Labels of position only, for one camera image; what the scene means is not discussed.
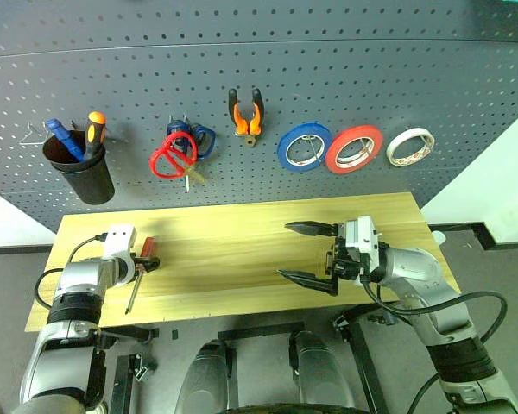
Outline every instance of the red tape roll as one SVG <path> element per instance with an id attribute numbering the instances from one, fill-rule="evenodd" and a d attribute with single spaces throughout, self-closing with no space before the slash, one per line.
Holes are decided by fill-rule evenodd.
<path id="1" fill-rule="evenodd" d="M 345 146 L 361 141 L 363 149 L 350 157 L 339 157 Z M 371 162 L 382 148 L 382 131 L 373 125 L 360 125 L 342 131 L 326 152 L 325 163 L 335 174 L 346 174 L 358 170 Z"/>

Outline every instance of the robotic arm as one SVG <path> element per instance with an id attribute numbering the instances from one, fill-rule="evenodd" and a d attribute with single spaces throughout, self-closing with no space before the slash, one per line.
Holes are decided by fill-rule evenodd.
<path id="1" fill-rule="evenodd" d="M 105 352 L 98 323 L 105 292 L 129 283 L 141 266 L 148 272 L 159 266 L 156 258 L 131 254 L 135 238 L 133 226 L 112 226 L 102 257 L 67 263 L 23 376 L 22 405 L 14 414 L 80 414 L 102 400 Z"/>
<path id="2" fill-rule="evenodd" d="M 354 280 L 384 309 L 409 316 L 420 340 L 426 345 L 439 383 L 455 412 L 518 414 L 518 401 L 500 370 L 495 368 L 477 335 L 464 303 L 440 306 L 459 295 L 445 282 L 441 267 L 428 252 L 391 248 L 380 236 L 370 216 L 346 223 L 296 222 L 286 225 L 304 235 L 335 236 L 326 256 L 326 274 L 279 270 L 285 278 L 304 287 L 338 294 L 338 280 Z M 370 290 L 370 282 L 387 286 L 399 297 L 404 309 L 382 303 Z"/>

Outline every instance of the pegboard hook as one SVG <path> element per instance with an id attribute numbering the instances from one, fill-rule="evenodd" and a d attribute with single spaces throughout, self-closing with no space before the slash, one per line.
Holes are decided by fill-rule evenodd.
<path id="1" fill-rule="evenodd" d="M 42 122 L 42 128 L 46 131 L 46 134 L 42 134 L 40 133 L 33 124 L 31 124 L 31 122 L 27 122 L 27 134 L 25 134 L 23 136 L 23 139 L 19 141 L 19 145 L 21 146 L 24 146 L 24 145 L 42 145 L 44 142 L 46 142 L 46 140 L 48 139 L 48 136 L 49 136 L 49 131 L 47 130 L 46 128 L 46 123 Z M 42 137 L 44 137 L 44 141 L 38 141 L 38 142 L 25 142 L 25 140 L 27 140 L 27 138 L 29 138 L 30 136 L 32 135 L 37 135 L 39 138 L 42 139 Z"/>
<path id="2" fill-rule="evenodd" d="M 173 114 L 169 114 L 169 123 L 173 121 Z M 188 117 L 186 116 L 186 113 L 182 114 L 182 122 L 188 123 Z"/>

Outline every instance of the table top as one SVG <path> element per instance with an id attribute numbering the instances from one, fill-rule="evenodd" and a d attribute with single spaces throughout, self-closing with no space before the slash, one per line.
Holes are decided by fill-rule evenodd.
<path id="1" fill-rule="evenodd" d="M 353 283 L 340 281 L 339 294 L 332 297 L 297 286 L 276 272 L 294 269 L 324 277 L 325 252 L 333 244 L 333 237 L 298 235 L 285 229 L 285 223 L 337 223 L 366 215 L 382 233 L 381 241 L 430 252 L 447 282 L 458 290 L 409 192 L 64 216 L 46 269 L 63 267 L 79 242 L 112 224 L 129 223 L 137 232 L 133 251 L 139 254 L 146 237 L 155 236 L 161 266 L 142 278 L 129 315 L 124 311 L 133 283 L 109 289 L 101 326 L 368 303 L 363 288 Z M 74 261 L 101 254 L 101 243 L 93 241 Z M 49 303 L 59 275 L 50 274 L 41 283 L 41 295 Z M 384 298 L 395 297 L 382 291 Z M 47 314 L 33 303 L 25 330 L 39 330 Z"/>

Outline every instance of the black rubber grip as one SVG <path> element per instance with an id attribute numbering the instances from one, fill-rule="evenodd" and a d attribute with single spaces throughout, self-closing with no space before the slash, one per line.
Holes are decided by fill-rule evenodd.
<path id="1" fill-rule="evenodd" d="M 493 361 L 477 336 L 427 349 L 443 381 L 477 381 L 496 373 Z"/>
<path id="2" fill-rule="evenodd" d="M 259 91 L 257 88 L 255 88 L 253 91 L 251 91 L 251 98 L 253 100 L 253 103 L 257 106 L 259 109 L 259 128 L 262 126 L 262 120 L 265 117 L 265 107 L 262 102 L 262 96 L 261 91 Z"/>
<path id="3" fill-rule="evenodd" d="M 88 293 L 66 293 L 54 300 L 48 314 L 48 323 L 59 321 L 87 321 L 98 324 L 104 301 Z"/>
<path id="4" fill-rule="evenodd" d="M 236 125 L 236 120 L 234 119 L 234 107 L 238 103 L 238 92 L 236 89 L 228 90 L 228 115 L 231 116 L 231 120 Z"/>

